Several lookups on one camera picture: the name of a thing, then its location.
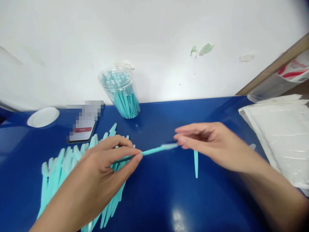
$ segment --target clear plastic jar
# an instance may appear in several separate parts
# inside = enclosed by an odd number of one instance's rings
[[[141,108],[134,92],[130,69],[113,67],[103,70],[98,80],[123,118],[132,119],[139,115]]]

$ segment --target clear plastic container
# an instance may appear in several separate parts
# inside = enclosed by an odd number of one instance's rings
[[[309,79],[309,50],[272,74],[248,94],[252,102],[277,97]]]
[[[125,119],[135,118],[140,113],[131,70],[126,67],[113,67],[103,70],[98,80],[120,115]]]

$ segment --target white wall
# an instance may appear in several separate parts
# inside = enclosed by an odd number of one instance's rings
[[[230,96],[308,31],[301,0],[1,0],[0,101],[111,103],[97,74],[125,60],[140,102]],[[239,63],[246,53],[255,59]]]

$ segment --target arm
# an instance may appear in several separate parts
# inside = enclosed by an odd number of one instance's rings
[[[309,201],[270,165],[241,177],[263,210],[268,223],[279,231],[298,231],[309,214]]]
[[[307,198],[222,123],[196,123],[175,132],[182,148],[239,172],[274,230],[297,231],[302,226],[309,213]]]
[[[140,152],[120,135],[86,151],[30,232],[76,232],[91,222],[136,169],[143,157]],[[113,172],[111,164],[127,155],[135,156]]]

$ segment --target green paint mark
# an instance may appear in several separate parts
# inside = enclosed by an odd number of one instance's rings
[[[193,52],[197,52],[197,46],[193,46],[193,47],[192,47],[190,56],[192,56],[192,53],[193,53]]]
[[[209,53],[211,52],[212,48],[214,47],[214,45],[211,45],[211,44],[206,44],[202,47],[201,51],[200,51],[200,54],[199,55],[204,55],[206,53]]]

